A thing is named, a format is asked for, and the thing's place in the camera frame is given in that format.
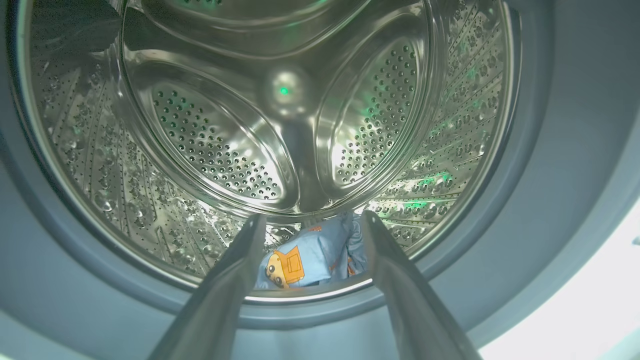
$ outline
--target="white surface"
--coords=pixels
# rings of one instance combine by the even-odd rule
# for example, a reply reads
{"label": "white surface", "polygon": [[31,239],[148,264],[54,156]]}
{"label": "white surface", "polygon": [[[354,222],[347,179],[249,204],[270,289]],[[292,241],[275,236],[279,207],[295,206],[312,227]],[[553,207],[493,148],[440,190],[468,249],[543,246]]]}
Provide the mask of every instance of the white surface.
{"label": "white surface", "polygon": [[627,341],[640,329],[640,246],[632,244],[639,235],[640,200],[553,297],[480,350],[484,359],[629,360],[640,354],[640,341]]}

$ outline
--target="blue garment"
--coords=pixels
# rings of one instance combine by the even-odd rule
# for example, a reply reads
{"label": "blue garment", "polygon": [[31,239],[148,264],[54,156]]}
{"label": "blue garment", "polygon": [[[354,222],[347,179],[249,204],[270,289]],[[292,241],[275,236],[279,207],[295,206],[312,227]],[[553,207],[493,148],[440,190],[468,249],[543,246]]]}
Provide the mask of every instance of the blue garment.
{"label": "blue garment", "polygon": [[366,271],[360,216],[340,213],[300,231],[260,263],[258,289],[299,288]]}

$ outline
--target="stainless steel drum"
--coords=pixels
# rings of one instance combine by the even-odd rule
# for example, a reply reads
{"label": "stainless steel drum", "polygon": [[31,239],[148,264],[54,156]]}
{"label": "stainless steel drum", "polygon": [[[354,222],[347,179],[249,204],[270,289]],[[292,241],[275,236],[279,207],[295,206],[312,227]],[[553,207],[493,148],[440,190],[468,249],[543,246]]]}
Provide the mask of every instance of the stainless steel drum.
{"label": "stainless steel drum", "polygon": [[492,0],[37,0],[20,96],[65,197],[196,286],[251,213],[265,249],[370,209],[412,256],[505,141],[517,71]]}

